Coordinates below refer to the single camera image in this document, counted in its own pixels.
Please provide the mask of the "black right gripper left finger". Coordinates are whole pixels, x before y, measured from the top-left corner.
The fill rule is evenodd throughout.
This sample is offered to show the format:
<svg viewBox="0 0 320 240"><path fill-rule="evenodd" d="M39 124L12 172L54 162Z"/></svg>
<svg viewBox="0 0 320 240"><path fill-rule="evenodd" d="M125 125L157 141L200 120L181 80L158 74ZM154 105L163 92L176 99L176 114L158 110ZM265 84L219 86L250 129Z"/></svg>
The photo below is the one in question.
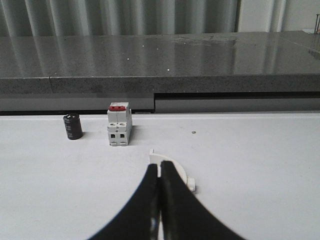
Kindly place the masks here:
<svg viewBox="0 0 320 240"><path fill-rule="evenodd" d="M118 212L91 240L157 240L159 234L158 166L149 164L139 186Z"/></svg>

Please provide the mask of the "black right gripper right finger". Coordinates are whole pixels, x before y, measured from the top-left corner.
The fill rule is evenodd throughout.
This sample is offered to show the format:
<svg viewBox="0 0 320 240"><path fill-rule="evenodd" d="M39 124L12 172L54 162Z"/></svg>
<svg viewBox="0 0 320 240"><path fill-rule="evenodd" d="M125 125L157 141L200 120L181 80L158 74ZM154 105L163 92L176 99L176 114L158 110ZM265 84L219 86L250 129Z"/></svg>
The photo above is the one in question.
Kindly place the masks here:
<svg viewBox="0 0 320 240"><path fill-rule="evenodd" d="M174 164L162 161L160 202L165 240L242 240L188 189Z"/></svg>

